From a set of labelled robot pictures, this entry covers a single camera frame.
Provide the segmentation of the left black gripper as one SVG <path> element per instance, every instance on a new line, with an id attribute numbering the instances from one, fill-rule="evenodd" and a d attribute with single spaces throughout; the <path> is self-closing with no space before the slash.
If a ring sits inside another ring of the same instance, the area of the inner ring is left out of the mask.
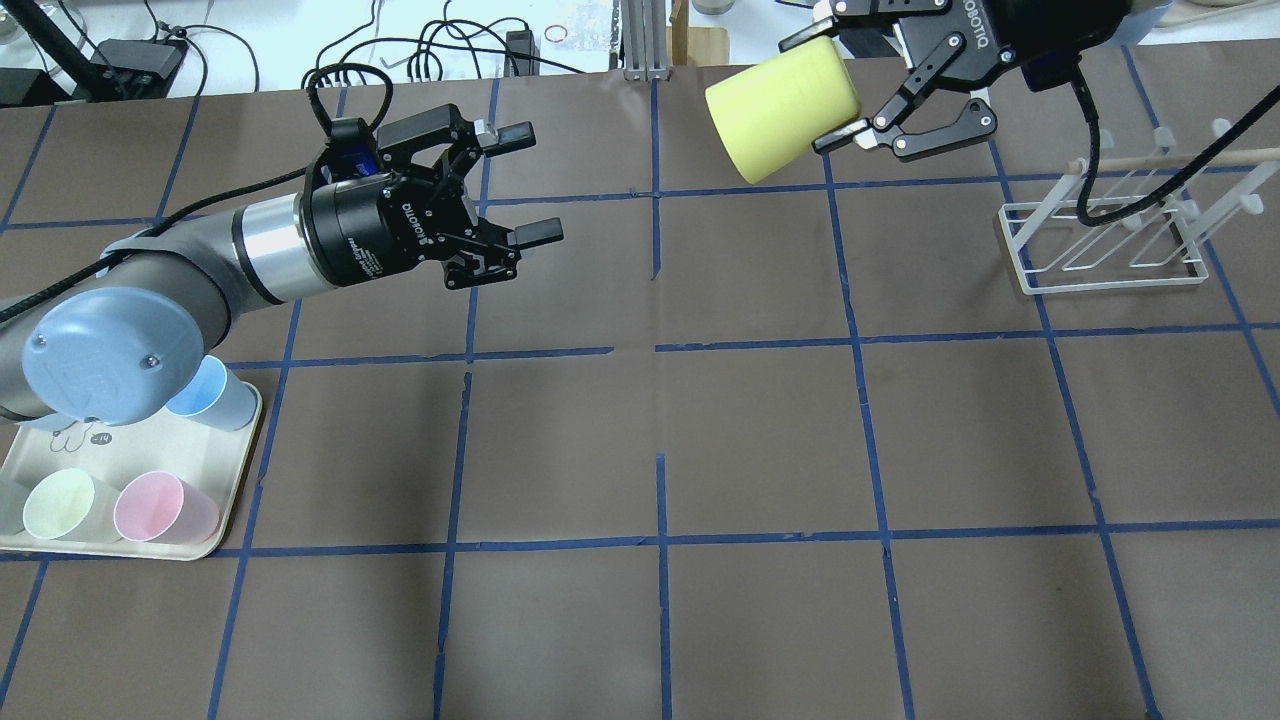
<path id="1" fill-rule="evenodd" d="M 439 261 L 448 290 L 512 281 L 524 251 L 561 242 L 558 217 L 515 228 L 477 217 L 465 178 L 483 158 L 531 149 L 530 122 L 497 128 L 442 105 L 380 127 L 385 173 L 307 187 L 301 217 L 320 275 L 349 287 Z"/>

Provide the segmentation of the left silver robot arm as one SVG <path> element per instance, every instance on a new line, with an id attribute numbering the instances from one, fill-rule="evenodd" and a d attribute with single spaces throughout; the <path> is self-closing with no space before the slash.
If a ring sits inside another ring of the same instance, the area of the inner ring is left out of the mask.
<path id="1" fill-rule="evenodd" d="M 535 142 L 527 122 L 497 128 L 452 104 L 379 128 L 332 120 L 300 192 L 140 232 L 86 279 L 5 307 L 3 423 L 142 421 L 244 314 L 422 263 L 451 290 L 513 279 L 525 250 L 562 240 L 561 220 L 493 224 L 465 179 Z"/>

